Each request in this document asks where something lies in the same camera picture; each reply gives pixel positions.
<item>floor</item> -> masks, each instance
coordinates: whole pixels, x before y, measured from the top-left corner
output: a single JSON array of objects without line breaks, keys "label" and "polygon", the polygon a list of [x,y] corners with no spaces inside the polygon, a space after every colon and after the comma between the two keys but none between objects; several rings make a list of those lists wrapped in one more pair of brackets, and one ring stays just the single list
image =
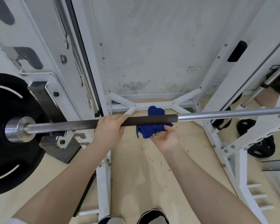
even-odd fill
[{"label": "floor", "polygon": [[[251,108],[258,108],[258,105],[253,102]],[[147,115],[147,112],[133,114],[133,116],[142,115]],[[229,128],[219,133],[221,140],[228,142],[237,138],[236,122],[237,120],[233,120]],[[209,174],[234,192],[202,128],[194,122],[179,122],[174,124],[174,127],[179,132],[180,143],[187,153]],[[280,132],[277,132],[274,137],[278,151]],[[112,215],[123,217],[128,224],[136,223],[143,212],[157,207],[164,210],[170,223],[199,224],[163,156],[149,139],[143,139],[141,136],[137,138],[135,127],[126,128],[122,140],[112,151],[112,155]],[[66,166],[46,155],[36,171],[23,184],[1,194],[0,224],[6,222]],[[259,162],[251,156],[248,157],[248,177],[251,182],[261,183],[260,190],[268,195],[266,203],[275,206],[274,210],[264,212],[269,223],[280,223],[280,197],[265,174],[261,172]],[[98,207],[95,183],[90,188],[82,210]],[[71,220],[72,224],[92,222],[97,222],[96,215]]]}]

